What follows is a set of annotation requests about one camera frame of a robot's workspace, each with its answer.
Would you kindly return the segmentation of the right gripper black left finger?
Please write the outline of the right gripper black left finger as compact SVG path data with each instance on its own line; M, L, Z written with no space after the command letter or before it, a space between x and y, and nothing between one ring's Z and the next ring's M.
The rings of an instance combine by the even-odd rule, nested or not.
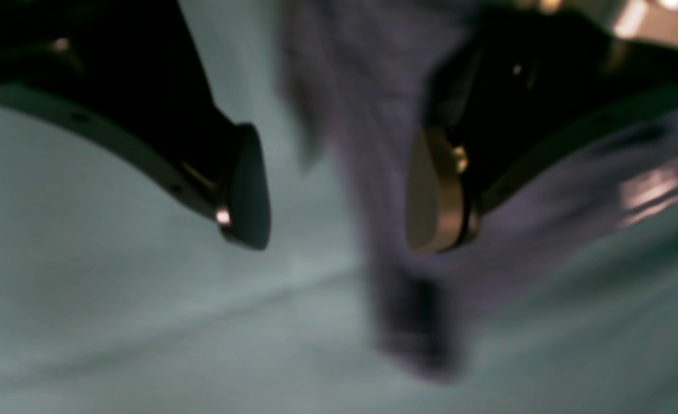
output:
M258 131L218 109L177 1L0 1L0 107L107 149L227 241L268 246Z

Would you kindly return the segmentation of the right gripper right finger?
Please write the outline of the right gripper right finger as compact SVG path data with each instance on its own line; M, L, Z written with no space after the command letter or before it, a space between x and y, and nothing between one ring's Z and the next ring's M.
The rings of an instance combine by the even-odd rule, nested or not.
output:
M444 252L570 153L678 110L678 1L493 1L432 76L405 236Z

